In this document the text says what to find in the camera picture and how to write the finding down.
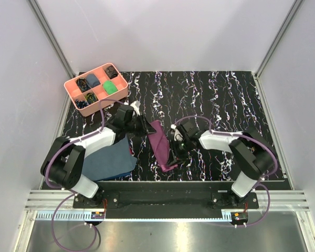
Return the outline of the grey-blue folded cloth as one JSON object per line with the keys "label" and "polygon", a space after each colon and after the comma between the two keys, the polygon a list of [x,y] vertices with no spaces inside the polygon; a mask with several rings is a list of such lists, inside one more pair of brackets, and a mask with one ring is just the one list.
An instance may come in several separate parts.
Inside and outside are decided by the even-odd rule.
{"label": "grey-blue folded cloth", "polygon": [[97,182],[128,176],[134,170],[137,163],[130,153],[130,145],[127,137],[118,143],[99,149],[83,162],[82,175]]}

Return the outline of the blue rolled cloth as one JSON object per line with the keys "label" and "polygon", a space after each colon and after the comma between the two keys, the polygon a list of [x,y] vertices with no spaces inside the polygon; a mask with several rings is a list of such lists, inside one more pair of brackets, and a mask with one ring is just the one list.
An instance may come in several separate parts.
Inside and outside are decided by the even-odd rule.
{"label": "blue rolled cloth", "polygon": [[88,85],[91,87],[91,88],[94,88],[98,85],[100,85],[100,81],[99,79],[96,77],[96,75],[90,73],[86,76],[86,81],[88,83]]}

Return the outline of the pink divided organizer tray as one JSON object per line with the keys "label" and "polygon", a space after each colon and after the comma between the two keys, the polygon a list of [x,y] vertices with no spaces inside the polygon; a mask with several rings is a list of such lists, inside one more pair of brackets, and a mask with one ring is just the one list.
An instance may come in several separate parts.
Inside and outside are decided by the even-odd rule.
{"label": "pink divided organizer tray", "polygon": [[[64,88],[66,89],[67,93],[69,94],[69,97],[71,98],[75,108],[76,104],[75,104],[75,100],[86,100],[85,99],[85,95],[89,92],[93,92],[97,98],[98,101],[88,105],[87,107],[83,108],[83,109],[77,109],[82,116],[87,117],[97,111],[99,111],[101,108],[107,107],[110,104],[114,103],[115,101],[121,100],[125,97],[128,96],[128,83],[127,81],[123,78],[123,76],[120,74],[120,72],[118,71],[118,69],[115,67],[115,69],[118,72],[118,76],[110,79],[106,73],[105,73],[105,69],[110,66],[113,65],[112,63],[107,63],[104,64],[100,67],[97,67],[93,70],[87,71],[77,77],[74,77],[68,81],[66,81],[64,83]],[[76,80],[79,78],[85,78],[88,74],[94,74],[96,75],[96,77],[99,79],[100,81],[100,85],[91,88],[89,85],[89,89],[86,90],[85,92],[81,92],[81,90],[78,88],[77,84],[76,84]],[[107,93],[105,92],[104,88],[103,88],[103,83],[107,80],[111,80],[117,87],[118,91],[114,94],[111,95],[107,95]]]}

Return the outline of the yellow-black patterned rolled cloth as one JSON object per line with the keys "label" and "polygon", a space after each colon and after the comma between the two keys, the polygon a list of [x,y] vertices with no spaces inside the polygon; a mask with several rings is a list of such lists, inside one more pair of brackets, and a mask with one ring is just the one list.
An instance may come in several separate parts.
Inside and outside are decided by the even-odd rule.
{"label": "yellow-black patterned rolled cloth", "polygon": [[98,101],[97,96],[93,92],[89,92],[85,95],[85,99],[88,104],[93,104]]}

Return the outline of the blue-black patterned rolled cloth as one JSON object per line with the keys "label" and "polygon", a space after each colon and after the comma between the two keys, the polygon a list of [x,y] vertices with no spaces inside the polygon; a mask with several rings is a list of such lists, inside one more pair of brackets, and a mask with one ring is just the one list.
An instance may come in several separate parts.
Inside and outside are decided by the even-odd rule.
{"label": "blue-black patterned rolled cloth", "polygon": [[83,109],[89,105],[89,103],[86,100],[75,100],[75,104],[77,109]]}

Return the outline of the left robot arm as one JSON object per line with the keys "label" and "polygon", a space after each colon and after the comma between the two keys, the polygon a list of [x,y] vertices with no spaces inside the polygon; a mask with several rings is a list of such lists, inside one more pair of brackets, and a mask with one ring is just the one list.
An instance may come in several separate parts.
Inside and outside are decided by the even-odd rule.
{"label": "left robot arm", "polygon": [[65,189],[85,197],[92,208],[99,207],[103,195],[99,186],[82,174],[85,159],[105,147],[112,146],[132,133],[138,136],[156,133],[136,106],[121,105],[108,121],[102,118],[101,127],[77,138],[57,137],[40,169],[50,188]]}

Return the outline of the green rolled cloth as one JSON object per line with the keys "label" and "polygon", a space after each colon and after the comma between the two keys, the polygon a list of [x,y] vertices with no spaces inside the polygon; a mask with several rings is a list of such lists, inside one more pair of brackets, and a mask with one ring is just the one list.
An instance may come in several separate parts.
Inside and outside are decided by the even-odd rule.
{"label": "green rolled cloth", "polygon": [[107,95],[112,95],[118,91],[116,85],[111,80],[105,81],[103,83],[103,88]]}

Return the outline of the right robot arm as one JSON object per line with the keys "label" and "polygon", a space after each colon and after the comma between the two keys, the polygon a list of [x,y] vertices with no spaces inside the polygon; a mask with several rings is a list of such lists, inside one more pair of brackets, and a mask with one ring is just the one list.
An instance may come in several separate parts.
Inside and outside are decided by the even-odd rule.
{"label": "right robot arm", "polygon": [[193,149],[229,152],[240,168],[231,188],[220,198],[221,206],[240,208],[246,204],[250,192],[259,185],[267,171],[276,171],[275,151],[258,133],[249,129],[242,132],[219,132],[211,128],[200,130],[191,122],[171,126],[171,164],[181,163]]}

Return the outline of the purple satin napkin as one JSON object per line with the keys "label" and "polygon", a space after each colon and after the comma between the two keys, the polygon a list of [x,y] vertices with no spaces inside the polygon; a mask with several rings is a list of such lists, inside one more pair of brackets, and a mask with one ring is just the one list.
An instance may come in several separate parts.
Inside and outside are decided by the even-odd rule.
{"label": "purple satin napkin", "polygon": [[149,134],[148,138],[153,154],[162,172],[168,172],[177,167],[177,164],[169,164],[171,150],[169,140],[167,139],[159,120],[151,122],[151,126],[155,130],[155,133]]}

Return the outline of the dark patterned rolled cloth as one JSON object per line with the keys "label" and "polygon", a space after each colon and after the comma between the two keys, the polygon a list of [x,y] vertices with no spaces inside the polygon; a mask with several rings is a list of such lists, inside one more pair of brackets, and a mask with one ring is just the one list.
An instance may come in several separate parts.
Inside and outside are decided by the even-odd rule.
{"label": "dark patterned rolled cloth", "polygon": [[105,73],[110,79],[113,79],[118,76],[118,72],[113,65],[108,66],[105,69]]}

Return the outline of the black patterned rolled cloth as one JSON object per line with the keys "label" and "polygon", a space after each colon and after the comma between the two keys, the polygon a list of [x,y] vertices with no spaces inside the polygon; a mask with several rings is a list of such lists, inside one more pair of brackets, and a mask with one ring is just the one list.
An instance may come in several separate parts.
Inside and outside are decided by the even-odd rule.
{"label": "black patterned rolled cloth", "polygon": [[76,80],[76,84],[78,88],[81,90],[81,92],[85,92],[89,89],[88,83],[85,78],[79,78]]}

